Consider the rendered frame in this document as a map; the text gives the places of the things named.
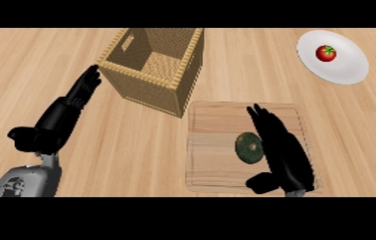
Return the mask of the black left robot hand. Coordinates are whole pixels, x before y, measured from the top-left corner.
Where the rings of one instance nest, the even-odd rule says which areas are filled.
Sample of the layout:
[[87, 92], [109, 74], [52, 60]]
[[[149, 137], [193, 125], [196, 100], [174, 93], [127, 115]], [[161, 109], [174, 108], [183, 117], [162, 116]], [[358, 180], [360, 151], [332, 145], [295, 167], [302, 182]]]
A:
[[56, 98], [34, 127], [13, 127], [7, 136], [24, 152], [55, 153], [72, 134], [81, 110], [100, 84], [99, 66], [93, 65], [78, 78], [68, 94]]

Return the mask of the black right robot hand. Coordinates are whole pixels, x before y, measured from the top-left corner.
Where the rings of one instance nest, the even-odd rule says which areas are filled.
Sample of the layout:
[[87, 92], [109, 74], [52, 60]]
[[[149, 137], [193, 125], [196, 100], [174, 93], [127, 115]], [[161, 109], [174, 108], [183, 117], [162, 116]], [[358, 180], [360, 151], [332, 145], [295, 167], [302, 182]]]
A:
[[285, 192], [314, 190], [314, 173], [311, 163], [295, 135], [288, 131], [279, 117], [254, 105], [248, 107], [252, 123], [261, 138], [264, 156], [270, 171], [259, 173], [245, 186], [257, 193], [282, 188]]

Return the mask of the wooden cutting board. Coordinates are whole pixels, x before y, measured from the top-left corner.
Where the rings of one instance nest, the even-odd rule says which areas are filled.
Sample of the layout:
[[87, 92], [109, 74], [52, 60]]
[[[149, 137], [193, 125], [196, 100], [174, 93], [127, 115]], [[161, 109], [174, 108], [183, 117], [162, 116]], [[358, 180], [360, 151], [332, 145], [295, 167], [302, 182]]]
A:
[[[299, 140], [314, 171], [314, 190], [305, 196], [320, 196], [323, 183], [301, 109], [295, 104], [258, 104], [276, 114]], [[246, 107], [252, 103], [193, 102], [189, 106], [186, 184], [192, 192], [261, 196], [246, 188], [245, 182], [268, 171], [267, 160], [262, 157], [258, 163], [246, 164], [234, 152], [237, 136], [243, 132], [258, 135]]]

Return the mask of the red tomato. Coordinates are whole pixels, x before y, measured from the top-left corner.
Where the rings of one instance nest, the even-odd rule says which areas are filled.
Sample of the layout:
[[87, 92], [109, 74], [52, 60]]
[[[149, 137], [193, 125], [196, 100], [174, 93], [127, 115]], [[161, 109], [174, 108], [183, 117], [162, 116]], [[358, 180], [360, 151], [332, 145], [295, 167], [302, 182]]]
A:
[[332, 62], [336, 58], [336, 50], [329, 45], [321, 45], [316, 50], [316, 58], [321, 62]]

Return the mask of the brown wicker basket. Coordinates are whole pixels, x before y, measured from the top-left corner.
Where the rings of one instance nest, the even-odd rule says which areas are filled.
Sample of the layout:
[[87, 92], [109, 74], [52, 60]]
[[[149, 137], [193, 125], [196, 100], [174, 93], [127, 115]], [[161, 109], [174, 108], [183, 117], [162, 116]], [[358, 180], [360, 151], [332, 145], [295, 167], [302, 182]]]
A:
[[124, 28], [97, 65], [124, 99], [180, 118], [202, 52], [203, 28]]

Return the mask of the white plate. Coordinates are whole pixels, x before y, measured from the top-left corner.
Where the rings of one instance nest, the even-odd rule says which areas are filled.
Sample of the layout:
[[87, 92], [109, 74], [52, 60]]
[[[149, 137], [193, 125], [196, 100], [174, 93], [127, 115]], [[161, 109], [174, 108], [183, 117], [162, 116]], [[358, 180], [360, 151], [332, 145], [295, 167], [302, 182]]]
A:
[[[317, 49], [336, 54], [329, 62], [318, 59]], [[357, 44], [335, 32], [308, 31], [298, 39], [296, 55], [308, 71], [333, 84], [354, 85], [367, 77], [367, 57]]]

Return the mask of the dark green squash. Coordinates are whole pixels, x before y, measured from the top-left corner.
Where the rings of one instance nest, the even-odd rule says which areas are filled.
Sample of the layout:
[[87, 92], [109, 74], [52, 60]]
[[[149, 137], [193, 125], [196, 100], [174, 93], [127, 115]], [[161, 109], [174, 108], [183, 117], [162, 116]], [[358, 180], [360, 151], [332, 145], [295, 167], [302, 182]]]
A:
[[237, 158], [246, 164], [255, 164], [261, 161], [264, 156], [261, 140], [255, 133], [242, 133], [234, 141], [234, 152]]

